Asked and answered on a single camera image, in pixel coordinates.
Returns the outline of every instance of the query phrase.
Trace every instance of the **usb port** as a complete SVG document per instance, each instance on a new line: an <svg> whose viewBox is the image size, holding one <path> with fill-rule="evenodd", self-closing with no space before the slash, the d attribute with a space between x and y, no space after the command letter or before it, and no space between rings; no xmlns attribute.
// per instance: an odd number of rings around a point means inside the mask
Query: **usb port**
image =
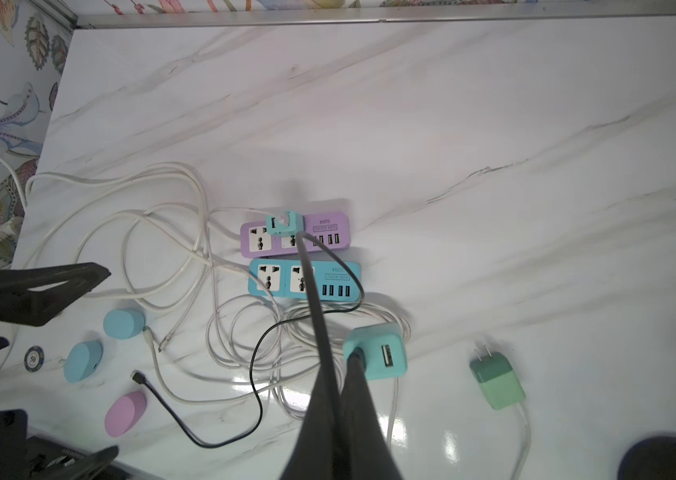
<svg viewBox="0 0 676 480"><path fill-rule="evenodd" d="M383 362L386 366L394 366L394 360L391 359L391 348L388 345L383 345L381 347L383 350Z"/></svg>

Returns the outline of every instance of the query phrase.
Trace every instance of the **white cable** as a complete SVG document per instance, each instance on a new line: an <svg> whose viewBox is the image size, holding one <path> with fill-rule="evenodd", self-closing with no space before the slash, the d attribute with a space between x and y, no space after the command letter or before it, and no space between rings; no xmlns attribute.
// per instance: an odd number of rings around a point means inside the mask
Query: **white cable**
<svg viewBox="0 0 676 480"><path fill-rule="evenodd" d="M325 309L332 309L337 305L325 305ZM207 323L206 333L206 347L207 352L210 357L215 360L218 365L224 366L230 369L239 369L239 368L249 368L250 356L252 353L251 347L240 346L238 342L233 340L233 327L236 325L236 322L239 318L239 313L233 318L232 322L229 324L228 328L223 328L220 325L220 321L216 320L215 316L211 316L209 322ZM306 301L295 302L289 308L286 309L284 318L291 319L299 316L309 316L310 310L308 303ZM397 323L402 331L402 338L405 342L410 339L410 324L403 317L394 312L391 312L389 309L373 304L370 302L363 302L362 305L352 312L335 312L330 313L330 315L341 315L347 316L348 318L370 318L376 322L394 322ZM272 343L269 346L269 349L259 352L256 356L256 368L257 372L272 372L274 375L274 380L280 375L280 369L282 366L285 366L290 363L295 363L302 360L313 361L315 364L310 368L319 367L319 356L317 355L317 346L316 338L314 337L313 330L308 326L309 322L291 322L282 326L282 328L276 329L275 343ZM215 332L215 342L220 344L220 347L225 353L225 356L221 356L214 348L211 340L211 332ZM278 335L284 333L284 338L279 339ZM272 351L272 347L277 346L279 350ZM333 363L335 364L335 369L338 373L337 378L339 382L342 382L344 377L344 359L343 359L343 341L330 337L330 347L333 351ZM240 355L238 350L246 350L249 352L248 355ZM395 393L391 405L391 414L389 415L389 425L391 425L391 430L393 429L393 423L395 421L396 414L396 403L398 397L398 383L395 382ZM275 401L282 407L285 413L292 418L303 418L305 412L300 408L292 407L285 398L285 394L281 385L277 385L273 390L273 396ZM387 438L391 438L392 431L387 430Z"/></svg>
<svg viewBox="0 0 676 480"><path fill-rule="evenodd" d="M11 167L10 164L7 163L7 161L2 157L0 157L0 164L2 164L2 166L4 168L6 168L8 172L10 172L10 176L12 177L13 181L16 182L16 188L18 190L18 198L21 201L21 206L23 206L23 211L26 212L26 206L27 206L27 204L26 204L26 194L24 194L24 192L21 188L21 181L18 178L18 172L16 172L16 169Z"/></svg>
<svg viewBox="0 0 676 480"><path fill-rule="evenodd" d="M514 471L511 473L511 480L519 480L522 474L524 462L527 456L530 455L530 444L532 443L532 430L530 429L530 417L527 415L527 410L524 408L524 402L516 404L516 409L519 411L519 416L522 418L524 424L524 441L522 442L521 450L519 451L519 458L516 459Z"/></svg>
<svg viewBox="0 0 676 480"><path fill-rule="evenodd" d="M14 216L4 224L0 225L0 242L6 240L10 236L18 238L21 234L21 225L23 225L22 216Z"/></svg>
<svg viewBox="0 0 676 480"><path fill-rule="evenodd" d="M394 396L391 399L391 410L389 411L389 426L386 427L386 446L391 450L391 439L394 435L394 423L396 422L396 406L399 402L399 378L394 378Z"/></svg>
<svg viewBox="0 0 676 480"><path fill-rule="evenodd" d="M133 222L130 225L129 229L127 230L126 234L124 235L122 239L122 244L121 244L121 255L120 255L120 269L122 271L122 277L124 278L125 286L127 293L113 293L113 292L97 292L97 293L88 293L87 296L95 299L106 299L106 300L123 300L123 299L129 299L129 300L134 300L136 301L139 305L141 305L145 310L150 310L153 312L160 312L163 314L167 314L169 312L172 312L176 310L177 308L180 308L184 303L186 304L185 310L183 311L183 315L179 318L178 322L175 323L173 328L170 330L170 332L164 337L163 341L160 343L160 351L163 350L164 348L167 347L168 343L170 342L170 339L173 338L173 335L177 331L177 328L179 325L187 318L187 315L196 301L198 297L199 290L201 289L201 286L203 285L203 282L206 280L207 276L211 276L211 286L213 288L213 313L210 316L210 319L207 324L207 330L206 330L206 340L207 340L207 349L208 352L213 358L213 360L220 366L223 366L224 368L229 368L229 369L239 369L239 368L249 368L249 362L250 358L247 358L243 353L240 353L241 350L247 351L247 352L252 352L252 348L249 346L244 346L239 344L238 342L235 342L233 339L233 332L234 328L237 325L237 322L239 320L239 317L242 312L244 312L247 308L251 306L256 306L256 305L264 305L267 308L269 308L272 311L273 314L273 319L275 322L281 322L282 319L284 318L283 313L279 309L279 305L274 301L274 298L271 296L270 292L265 289L263 283L260 282L255 276L249 273L249 271L241 269L237 266L233 266L230 264L222 264L219 263L219 259L215 258L212 254L212 250L210 248L209 244L209 218L218 212L224 212L224 211L245 211L245 212L253 212L253 213L258 213L258 214L266 214L266 215L271 215L271 216L276 216L280 223L287 225L289 223L289 219L287 218L286 215L284 214L274 214L271 212L268 212L266 210L257 210L257 209L250 209L250 208L243 208L243 207L220 207L216 208L214 210L208 211L207 209L207 195L204 192L204 188L202 187L201 182L199 179L187 168L183 167L180 164L175 164L175 163L160 163L160 164L154 164L151 165L135 174L131 174L122 178L113 178L113 179L105 179L105 180L91 180L91 179L85 179L85 178L76 178L71 175L65 175L65 174L54 174L54 173L43 173L43 174L37 174L34 177L28 179L26 183L26 191L21 188L20 181L18 179L17 173L14 171L13 168L7 164L3 159L0 158L0 163L4 165L9 171L10 174L12 175L14 181L16 182L16 186L18 187L18 196L21 198L22 205L24 206L24 210L27 209L27 204L26 204L26 196L31 192L31 189L36 182L36 180L41 179L41 178L47 178L47 179L53 179L53 180L60 180L69 184L74 184L78 185L81 187L109 187L100 194L96 195L93 197L91 200L89 200L86 203L80 204L76 209L71 211L69 214L64 216L61 220L59 220L55 226L53 226L50 231L44 236L44 238L39 242L38 245L36 245L36 248L31 252L29 257L26 259L25 264L23 265L23 268L26 268L35 258L36 255L44 248L45 244L52 238L52 236L64 225L66 222L68 222L74 215L82 211L84 208L87 206L90 206L91 204L97 202L98 200L102 200L105 197L108 197L109 195L112 195L119 190L122 190L127 187L131 187L135 184L140 184L142 182L147 182L147 181L153 181L153 180L164 180L164 179L176 179L176 180L182 180L187 183L189 183L189 186L191 187L191 190L194 193L194 196L196 198L196 203L197 203L197 211L192 210L191 208L182 205L182 204L159 204L156 206L151 207L148 210L143 210L143 211L121 211L114 213L112 215L109 215L108 217L104 218L101 222L96 224L90 232L88 232L83 238L81 243L79 244L77 248L77 252L74 255L74 262L77 262L80 255L82 254L83 248L86 245L86 243L90 240L90 238L100 229L102 228L103 225L106 225L112 221L118 220L118 219L132 219ZM181 240L181 233L176 231L172 226L164 223L163 221L160 221L152 215L158 211L161 210L166 210L166 209L179 209L179 210L184 210L188 211L190 213L196 214L197 215L197 236L193 242L193 245L186 245L182 240ZM125 266L125 258L127 257L127 244L129 237L131 235L132 229L139 224L143 224L145 226L150 227L152 230L156 230L160 235L164 236L170 242L174 245L176 245L178 248L183 250L183 252L187 255L187 259L183 262L183 264L175 271L174 274L172 274L169 278L167 278L164 282L157 284L156 286L153 286L151 288L141 290L136 292L135 288L133 287L132 281L130 276L128 275L126 266ZM188 290L183 293L177 300L175 300L173 303L166 305L166 306L159 306L155 305L152 302L149 302L146 297L153 295L155 293L159 293L165 289L167 289L169 286L171 286L178 278L180 278L187 270L190 264L193 262L197 262L201 265L201 269L199 274L197 274L194 282L192 283L191 287L188 288ZM239 298L247 297L247 296L241 296L241 297L235 297L231 300L228 300L228 302L225 302L223 305L218 304L217 300L217 279L216 279L216 269L224 269L227 271L231 271L237 274L244 274L248 276L249 278L253 279L256 283L258 283L262 289L266 292L266 295L269 297L270 304L268 302L263 302L260 298L256 297L256 300L254 303L249 304L248 306L243 307L242 309L237 312L237 315L233 318L233 321L231 322L228 333L221 328L220 326L220 316L219 316L219 309L222 308L222 306L227 305L229 302L238 300ZM304 302L301 303L296 303L291 310L288 310L288 317L293 318L294 316L301 316L301 315L307 315L308 312L308 307ZM402 319L401 317L395 315L393 312L390 312L389 310L381 307L381 306L375 306L372 304L364 304L362 308L357 310L356 312L350 313L351 316L370 316L373 317L379 321L386 321L386 322L397 322L403 331L403 335L405 338L405 341L409 339L409 324L406 322L406 320ZM217 334L217 338L219 340L219 344L221 345L221 349L225 356L221 356L220 354L216 353L213 350L213 347L210 343L209 340L209 334L212 330L213 323L215 323L215 332ZM168 395L175 399L178 402L182 403L187 403L189 405L214 405L214 404L220 404L220 403L227 403L227 402L239 402L243 401L245 398L250 398L253 393L247 393L239 397L235 398L225 398L225 399L220 399L220 400L199 400L199 401L194 401L194 400L186 400L184 398L179 398L178 396L174 395L166 383L164 382L164 379L161 376L161 372L159 370L159 365L158 365L158 360L157 360L157 353L154 349L154 338L153 334L151 334L150 330L147 330L147 333L144 333L144 338L147 338L147 344L149 345L150 351L151 351L151 356L152 360L154 362L154 369L158 375L158 379L160 382L160 385L162 388L168 393ZM331 347L333 350L333 360L335 363L335 368L339 372L339 379L343 379L343 355L341 352L341 341L338 340L331 340ZM269 384L265 386L263 389L260 389L261 392L265 392L266 390L272 389L273 390L273 396L275 398L275 401L277 401L285 410L285 412L294 418L302 418L305 413L297 408L293 408L290 406L285 398L282 386L286 385L287 383L294 382L295 380L304 378L311 372L317 370L319 368L319 357L315 354L316 352L316 342L315 338L313 335L313 332L307 331L304 326L302 325L296 325L294 323L287 324L283 326L282 328L276 329L276 333L273 336L273 341L271 344L263 349L262 352L256 357L256 368L254 371L256 372L264 372L264 373L269 373ZM306 367L304 370L302 370L299 373L296 373L293 376L287 377L285 379L281 378L281 370L285 366L293 365L294 363L297 362L302 362L304 360L311 360L314 361L315 364ZM397 396L398 396L398 382L395 381L395 392L394 392L394 400L392 402L391 406L391 414L389 416L389 427L387 430L387 437L390 442L391 440L391 433L393 429L393 424L395 420L395 410L396 410L396 403L397 403Z"/></svg>

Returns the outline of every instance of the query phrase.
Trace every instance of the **green wall charger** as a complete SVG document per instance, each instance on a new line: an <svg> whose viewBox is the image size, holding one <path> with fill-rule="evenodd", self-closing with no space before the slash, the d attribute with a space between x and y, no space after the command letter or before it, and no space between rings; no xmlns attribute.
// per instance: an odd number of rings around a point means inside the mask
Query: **green wall charger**
<svg viewBox="0 0 676 480"><path fill-rule="evenodd" d="M487 353L486 357L479 357L469 365L487 403L493 409L501 410L523 402L526 395L511 363L502 353L489 350Z"/></svg>

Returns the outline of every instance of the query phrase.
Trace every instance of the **power strip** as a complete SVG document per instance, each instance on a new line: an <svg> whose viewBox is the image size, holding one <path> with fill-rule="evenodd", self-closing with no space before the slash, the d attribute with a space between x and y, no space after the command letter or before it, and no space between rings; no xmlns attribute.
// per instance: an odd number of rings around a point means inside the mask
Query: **power strip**
<svg viewBox="0 0 676 480"><path fill-rule="evenodd" d="M245 258L261 256L294 255L295 236L272 236L268 232L266 220L248 222L239 230L239 249ZM349 217L343 212L311 214L303 216L303 230L321 241L331 250L343 250L351 244ZM319 252L319 247L307 242L308 252Z"/></svg>
<svg viewBox="0 0 676 480"><path fill-rule="evenodd" d="M362 268L359 264L346 262L346 265L361 282ZM314 269L320 300L329 302L359 300L359 288L349 273L337 262L312 261L311 266ZM268 287L272 296L305 298L303 267L298 260L256 259L249 264L249 272ZM247 290L252 295L266 296L265 291L252 279L247 283Z"/></svg>

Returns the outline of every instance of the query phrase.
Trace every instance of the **blue egg-shaped object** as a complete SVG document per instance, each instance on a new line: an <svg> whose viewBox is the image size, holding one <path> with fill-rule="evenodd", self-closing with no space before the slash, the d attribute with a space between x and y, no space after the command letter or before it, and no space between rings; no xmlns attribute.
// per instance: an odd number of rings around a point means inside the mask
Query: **blue egg-shaped object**
<svg viewBox="0 0 676 480"><path fill-rule="evenodd" d="M103 319L103 331L117 340L127 340L142 332L146 326L144 314L132 308L112 310Z"/></svg>
<svg viewBox="0 0 676 480"><path fill-rule="evenodd" d="M77 343L72 347L63 364L63 376L70 383L88 378L98 368L102 356L103 346L100 342L91 340Z"/></svg>

